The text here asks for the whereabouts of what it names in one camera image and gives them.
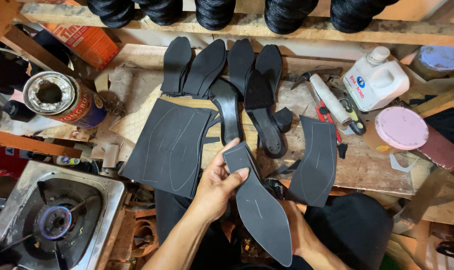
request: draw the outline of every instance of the black pants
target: black pants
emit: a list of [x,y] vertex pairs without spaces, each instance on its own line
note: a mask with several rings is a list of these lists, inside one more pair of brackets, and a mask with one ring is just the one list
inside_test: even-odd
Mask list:
[[[162,244],[191,200],[158,189],[155,196],[158,237]],[[379,269],[393,222],[375,199],[361,193],[331,196],[322,208],[307,207],[304,218],[319,240],[349,267]],[[239,255],[240,250],[230,245],[220,224],[214,222],[202,239],[191,269],[272,269],[239,265]],[[301,257],[294,256],[287,269],[311,270],[312,267]]]

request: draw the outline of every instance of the fingernail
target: fingernail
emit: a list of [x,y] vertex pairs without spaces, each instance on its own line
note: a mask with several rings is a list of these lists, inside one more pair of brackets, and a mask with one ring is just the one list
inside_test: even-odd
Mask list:
[[250,169],[247,167],[247,168],[239,169],[237,172],[242,177],[242,179],[245,179],[248,176],[249,170]]

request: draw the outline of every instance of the gas stove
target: gas stove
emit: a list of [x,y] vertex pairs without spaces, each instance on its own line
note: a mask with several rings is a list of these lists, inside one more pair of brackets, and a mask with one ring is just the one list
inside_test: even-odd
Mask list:
[[95,269],[124,184],[29,161],[0,214],[0,246],[32,270]]

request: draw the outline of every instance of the blue logo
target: blue logo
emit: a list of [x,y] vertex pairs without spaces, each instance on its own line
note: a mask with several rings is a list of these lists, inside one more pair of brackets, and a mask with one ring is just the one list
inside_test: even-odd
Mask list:
[[362,77],[357,77],[357,84],[360,86],[360,88],[365,87],[365,81],[362,79]]

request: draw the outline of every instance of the wooden shelf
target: wooden shelf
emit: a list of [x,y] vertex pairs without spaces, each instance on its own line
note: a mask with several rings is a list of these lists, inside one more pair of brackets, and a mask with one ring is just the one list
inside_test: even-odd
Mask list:
[[[136,18],[138,19],[131,21],[126,28],[250,37],[454,46],[454,23],[373,20],[370,26],[360,33],[344,34],[334,29],[329,18],[308,16],[304,25],[296,32],[280,35],[267,28],[261,14],[236,13],[230,24],[220,31],[210,31],[201,27],[193,11],[185,11],[181,20],[171,26],[159,26],[153,23],[148,17],[143,17],[140,10],[137,10]],[[38,23],[105,27],[99,17],[93,15],[85,6],[28,3],[20,10],[19,19]]]

